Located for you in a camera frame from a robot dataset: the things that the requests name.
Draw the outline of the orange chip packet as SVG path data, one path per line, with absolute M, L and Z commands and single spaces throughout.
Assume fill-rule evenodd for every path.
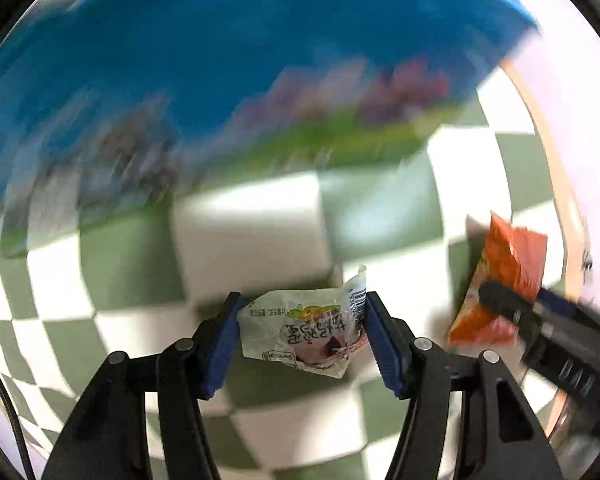
M 526 228 L 515 228 L 491 214 L 480 260 L 472 276 L 460 312 L 448 333 L 452 346 L 511 346 L 518 328 L 494 313 L 479 299 L 479 287 L 496 281 L 533 301 L 542 285 L 547 237 Z

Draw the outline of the small white jelly packet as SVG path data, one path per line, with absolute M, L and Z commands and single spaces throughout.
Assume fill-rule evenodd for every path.
M 237 315 L 242 355 L 341 378 L 366 344 L 366 267 L 338 288 L 274 290 Z

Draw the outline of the green white checkered mat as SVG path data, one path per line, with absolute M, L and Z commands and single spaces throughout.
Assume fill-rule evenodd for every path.
M 406 162 L 293 174 L 86 223 L 86 167 L 7 194 L 0 375 L 35 475 L 106 355 L 196 330 L 231 290 L 335 287 L 359 264 L 392 315 L 446 342 L 491 212 L 548 238 L 543 285 L 578 296 L 581 215 L 539 105 L 505 63 Z M 372 352 L 341 379 L 245 359 L 201 405 L 222 479 L 383 479 L 406 402 Z

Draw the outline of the open cardboard milk box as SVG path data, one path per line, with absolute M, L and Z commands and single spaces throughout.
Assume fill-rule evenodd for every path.
M 535 26 L 519 0 L 33 0 L 0 38 L 0 254 L 410 157 Z

